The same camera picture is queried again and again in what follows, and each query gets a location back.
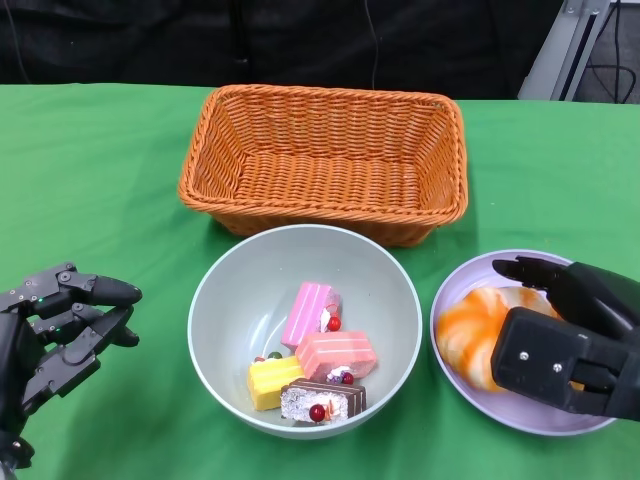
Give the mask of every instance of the basket rim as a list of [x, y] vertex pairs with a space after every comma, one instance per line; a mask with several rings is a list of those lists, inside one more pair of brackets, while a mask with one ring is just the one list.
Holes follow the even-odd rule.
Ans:
[[[304, 96], [340, 96], [345, 95], [377, 100], [397, 101], [398, 96], [412, 102], [439, 103], [445, 107], [447, 115], [453, 122], [455, 152], [455, 189], [451, 203], [446, 207], [436, 209], [414, 209], [406, 207], [376, 207], [366, 204], [345, 204], [330, 202], [310, 202], [304, 200], [264, 200], [264, 199], [236, 199], [233, 197], [211, 197], [202, 194], [195, 186], [195, 170], [201, 160], [205, 138], [199, 132], [206, 131], [212, 121], [213, 109], [207, 108], [215, 102], [231, 96], [245, 93], [279, 93], [284, 95]], [[464, 124], [460, 107], [450, 98], [431, 93], [421, 92], [393, 92], [355, 90], [345, 88], [322, 87], [287, 87], [273, 85], [227, 85], [214, 90], [208, 95], [202, 108], [201, 115], [194, 129], [190, 148], [184, 162], [183, 171], [178, 187], [180, 199], [188, 207], [210, 214], [244, 215], [244, 216], [291, 216], [309, 217], [318, 220], [351, 220], [369, 221], [390, 224], [432, 226], [448, 224], [458, 220], [468, 205], [467, 182], [467, 150], [464, 140]]]

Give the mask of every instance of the pink cake slice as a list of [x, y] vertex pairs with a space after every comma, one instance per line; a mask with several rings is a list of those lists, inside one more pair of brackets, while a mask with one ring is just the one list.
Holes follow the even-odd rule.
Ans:
[[287, 317], [280, 343], [295, 350], [306, 335], [321, 331], [324, 310], [331, 305], [337, 309], [339, 303], [340, 295], [329, 285], [303, 283]]
[[298, 346], [296, 357], [304, 376], [314, 382], [326, 382], [331, 370], [343, 366], [362, 378], [378, 361], [364, 332], [310, 333]]

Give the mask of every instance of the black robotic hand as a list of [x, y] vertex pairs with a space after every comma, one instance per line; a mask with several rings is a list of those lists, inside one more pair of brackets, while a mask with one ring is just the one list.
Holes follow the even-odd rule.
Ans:
[[530, 257], [493, 268], [546, 292], [565, 320], [512, 309], [491, 357], [495, 382], [568, 412], [640, 421], [640, 283]]
[[[79, 273], [73, 263], [0, 294], [0, 462], [6, 470], [31, 465], [33, 448], [20, 438], [29, 415], [94, 373], [109, 344], [138, 344], [126, 324], [141, 298], [133, 285]], [[103, 313], [91, 305], [114, 308]]]

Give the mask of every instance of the white bowl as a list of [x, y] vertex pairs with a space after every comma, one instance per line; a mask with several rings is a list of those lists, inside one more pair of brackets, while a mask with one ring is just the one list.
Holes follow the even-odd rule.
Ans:
[[[334, 425], [298, 426], [280, 409], [255, 411], [247, 388], [256, 356], [291, 354], [280, 337], [287, 301], [303, 281], [335, 287], [342, 330], [365, 331], [378, 356], [358, 381], [367, 410]], [[211, 267], [191, 303], [188, 338], [200, 380], [231, 413], [273, 435], [324, 438], [371, 418], [400, 389], [420, 351], [422, 313], [406, 272], [376, 243], [340, 228], [295, 225], [250, 237]]]

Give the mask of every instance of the green tablecloth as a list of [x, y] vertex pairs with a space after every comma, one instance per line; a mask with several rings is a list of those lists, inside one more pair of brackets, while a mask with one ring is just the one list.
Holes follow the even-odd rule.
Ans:
[[[22, 479], [638, 478], [640, 427], [576, 438], [512, 431], [471, 407], [432, 356], [353, 432], [292, 442], [253, 430], [202, 387], [187, 313], [198, 282], [237, 238], [178, 200], [176, 185], [207, 89], [0, 87], [0, 289], [65, 260], [142, 288], [102, 368], [28, 423]], [[533, 248], [640, 278], [640, 108], [461, 102], [470, 206], [462, 221], [393, 254], [424, 322], [461, 262]]]

